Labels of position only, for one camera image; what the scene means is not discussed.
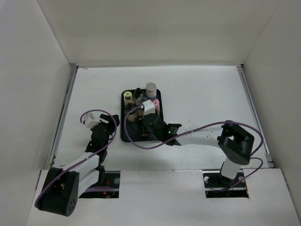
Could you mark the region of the black cap bottle front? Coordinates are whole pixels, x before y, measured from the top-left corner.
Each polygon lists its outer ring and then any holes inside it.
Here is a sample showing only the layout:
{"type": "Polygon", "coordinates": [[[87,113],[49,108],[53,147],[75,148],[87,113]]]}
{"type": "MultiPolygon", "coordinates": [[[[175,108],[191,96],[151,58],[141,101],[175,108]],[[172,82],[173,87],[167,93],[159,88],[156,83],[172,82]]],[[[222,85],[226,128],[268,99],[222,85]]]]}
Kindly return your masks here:
{"type": "Polygon", "coordinates": [[[135,107],[136,107],[135,103],[128,103],[125,107],[125,114],[128,114],[130,112],[129,115],[127,116],[127,120],[129,122],[134,122],[137,117],[137,110],[132,110],[135,107]]]}

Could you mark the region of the black cap bottle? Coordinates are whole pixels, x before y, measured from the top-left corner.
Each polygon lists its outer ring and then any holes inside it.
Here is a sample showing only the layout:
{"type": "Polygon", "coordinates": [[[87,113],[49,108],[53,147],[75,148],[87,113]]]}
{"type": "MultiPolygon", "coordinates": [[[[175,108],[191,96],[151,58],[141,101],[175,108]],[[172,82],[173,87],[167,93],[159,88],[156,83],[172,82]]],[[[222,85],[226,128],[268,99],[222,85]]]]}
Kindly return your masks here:
{"type": "Polygon", "coordinates": [[[143,89],[137,88],[134,91],[134,100],[137,100],[138,98],[143,97],[143,96],[144,96],[144,90],[143,89]]]}
{"type": "Polygon", "coordinates": [[[136,107],[135,103],[128,103],[125,107],[125,114],[128,114],[130,112],[129,115],[127,116],[127,120],[129,122],[134,122],[137,117],[137,110],[132,110],[135,107],[136,107]]]}

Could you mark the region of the pink lid spice jar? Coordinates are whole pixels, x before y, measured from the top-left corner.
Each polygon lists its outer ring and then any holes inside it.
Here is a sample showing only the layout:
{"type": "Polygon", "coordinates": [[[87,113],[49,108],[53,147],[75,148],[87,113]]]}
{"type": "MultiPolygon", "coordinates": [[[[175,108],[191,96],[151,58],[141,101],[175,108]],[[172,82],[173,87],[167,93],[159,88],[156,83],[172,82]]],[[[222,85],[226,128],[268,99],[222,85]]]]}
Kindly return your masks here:
{"type": "Polygon", "coordinates": [[[157,115],[160,115],[160,101],[158,99],[153,99],[152,103],[155,106],[157,115]]]}

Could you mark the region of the clear top salt grinder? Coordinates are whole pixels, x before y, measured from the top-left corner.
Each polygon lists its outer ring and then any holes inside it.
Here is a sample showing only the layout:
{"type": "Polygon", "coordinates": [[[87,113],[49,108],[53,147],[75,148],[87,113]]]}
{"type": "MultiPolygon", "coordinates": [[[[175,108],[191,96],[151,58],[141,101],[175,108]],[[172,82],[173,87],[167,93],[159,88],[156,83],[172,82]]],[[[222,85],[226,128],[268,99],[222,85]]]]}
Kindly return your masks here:
{"type": "Polygon", "coordinates": [[[139,106],[138,110],[137,110],[137,115],[139,117],[143,116],[144,114],[144,107],[143,107],[143,103],[147,101],[147,98],[146,97],[139,97],[137,98],[137,101],[136,101],[136,105],[139,106]]]}

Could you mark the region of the yellow lid spice jar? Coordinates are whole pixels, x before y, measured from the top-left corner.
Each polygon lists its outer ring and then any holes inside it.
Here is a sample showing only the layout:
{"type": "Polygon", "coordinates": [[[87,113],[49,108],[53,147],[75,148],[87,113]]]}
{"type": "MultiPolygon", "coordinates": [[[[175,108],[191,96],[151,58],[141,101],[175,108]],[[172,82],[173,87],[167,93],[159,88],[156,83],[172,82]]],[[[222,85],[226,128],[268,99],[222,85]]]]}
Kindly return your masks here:
{"type": "Polygon", "coordinates": [[[123,98],[124,98],[124,105],[127,106],[128,104],[135,104],[133,94],[131,91],[125,91],[123,93],[123,98]]]}

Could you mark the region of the silver lid blue label shaker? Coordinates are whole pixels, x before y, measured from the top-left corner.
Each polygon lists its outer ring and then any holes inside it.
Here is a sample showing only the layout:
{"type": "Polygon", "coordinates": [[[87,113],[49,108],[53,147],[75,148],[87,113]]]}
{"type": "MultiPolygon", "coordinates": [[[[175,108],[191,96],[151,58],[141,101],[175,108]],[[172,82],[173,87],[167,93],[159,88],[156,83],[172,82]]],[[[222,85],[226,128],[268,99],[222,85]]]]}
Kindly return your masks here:
{"type": "Polygon", "coordinates": [[[149,82],[145,86],[146,97],[150,100],[156,99],[157,85],[153,82],[149,82]]]}

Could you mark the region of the purple lid spice jar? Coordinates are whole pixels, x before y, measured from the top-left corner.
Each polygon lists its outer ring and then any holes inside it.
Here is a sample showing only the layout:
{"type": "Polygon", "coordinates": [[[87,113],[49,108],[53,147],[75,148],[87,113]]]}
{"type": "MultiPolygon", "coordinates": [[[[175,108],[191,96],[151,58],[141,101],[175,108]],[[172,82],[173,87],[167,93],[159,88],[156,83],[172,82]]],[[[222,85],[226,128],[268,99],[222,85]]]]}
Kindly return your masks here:
{"type": "Polygon", "coordinates": [[[151,140],[152,139],[152,133],[147,129],[146,126],[142,125],[141,127],[141,137],[145,140],[151,140]]]}

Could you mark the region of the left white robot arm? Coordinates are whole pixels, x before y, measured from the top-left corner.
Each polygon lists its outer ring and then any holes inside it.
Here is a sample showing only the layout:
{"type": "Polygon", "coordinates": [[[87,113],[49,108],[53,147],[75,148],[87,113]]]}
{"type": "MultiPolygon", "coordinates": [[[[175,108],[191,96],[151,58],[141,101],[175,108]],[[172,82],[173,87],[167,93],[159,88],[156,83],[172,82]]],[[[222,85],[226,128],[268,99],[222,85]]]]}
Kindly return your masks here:
{"type": "Polygon", "coordinates": [[[91,138],[84,153],[64,167],[52,167],[34,206],[62,216],[70,216],[78,198],[116,198],[119,194],[119,173],[109,173],[102,165],[109,144],[120,124],[118,115],[102,111],[98,119],[92,112],[80,118],[91,130],[91,138]]]}

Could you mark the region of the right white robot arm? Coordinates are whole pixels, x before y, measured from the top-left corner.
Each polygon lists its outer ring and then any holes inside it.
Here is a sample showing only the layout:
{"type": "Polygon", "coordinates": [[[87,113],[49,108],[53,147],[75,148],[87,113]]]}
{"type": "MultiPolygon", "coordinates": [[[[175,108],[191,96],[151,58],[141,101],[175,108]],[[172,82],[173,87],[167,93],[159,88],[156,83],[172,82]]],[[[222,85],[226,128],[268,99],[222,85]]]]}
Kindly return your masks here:
{"type": "Polygon", "coordinates": [[[148,114],[143,125],[157,140],[169,146],[206,145],[220,148],[226,156],[218,174],[223,186],[230,186],[241,166],[248,165],[254,136],[232,121],[192,129],[181,124],[167,124],[159,116],[148,114]]]}

